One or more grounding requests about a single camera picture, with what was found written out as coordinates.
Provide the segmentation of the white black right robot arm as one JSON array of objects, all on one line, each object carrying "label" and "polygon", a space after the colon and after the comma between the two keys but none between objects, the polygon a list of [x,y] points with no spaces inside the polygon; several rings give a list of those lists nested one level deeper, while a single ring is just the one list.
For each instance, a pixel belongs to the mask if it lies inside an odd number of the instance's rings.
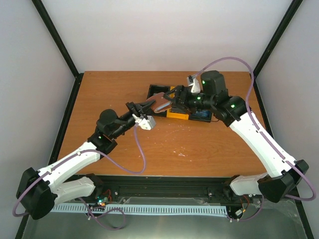
[{"label": "white black right robot arm", "polygon": [[221,73],[208,71],[201,74],[199,81],[193,76],[188,81],[188,87],[178,85],[165,93],[164,99],[188,114],[211,111],[244,140],[266,169],[260,175],[234,176],[229,183],[232,193],[262,195],[273,203],[289,197],[308,170],[308,164],[295,160],[276,143],[243,98],[228,94]]}]

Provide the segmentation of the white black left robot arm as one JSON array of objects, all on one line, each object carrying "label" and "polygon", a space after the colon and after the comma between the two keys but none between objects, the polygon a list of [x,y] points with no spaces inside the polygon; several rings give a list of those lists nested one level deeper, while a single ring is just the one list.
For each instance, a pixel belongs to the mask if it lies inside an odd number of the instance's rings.
[{"label": "white black left robot arm", "polygon": [[153,129],[155,120],[147,113],[154,104],[154,100],[127,103],[128,112],[122,116],[112,109],[102,111],[94,133],[78,149],[39,170],[32,167],[26,169],[21,176],[12,214],[19,217],[16,208],[22,204],[25,212],[21,216],[30,215],[38,220],[63,202],[78,197],[90,197],[95,201],[101,199],[104,188],[95,180],[88,176],[71,182],[67,182],[67,179],[84,167],[108,157],[117,146],[116,138],[131,128],[139,126],[144,130]]}]

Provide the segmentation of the brown leather card holder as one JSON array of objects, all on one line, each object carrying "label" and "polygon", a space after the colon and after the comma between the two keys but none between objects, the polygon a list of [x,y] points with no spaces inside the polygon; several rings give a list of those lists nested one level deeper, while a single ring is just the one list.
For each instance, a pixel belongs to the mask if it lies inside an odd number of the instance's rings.
[{"label": "brown leather card holder", "polygon": [[153,100],[155,100],[155,102],[152,104],[151,109],[156,114],[165,112],[172,108],[171,101],[164,97],[164,92],[157,93],[147,98],[147,102]]}]

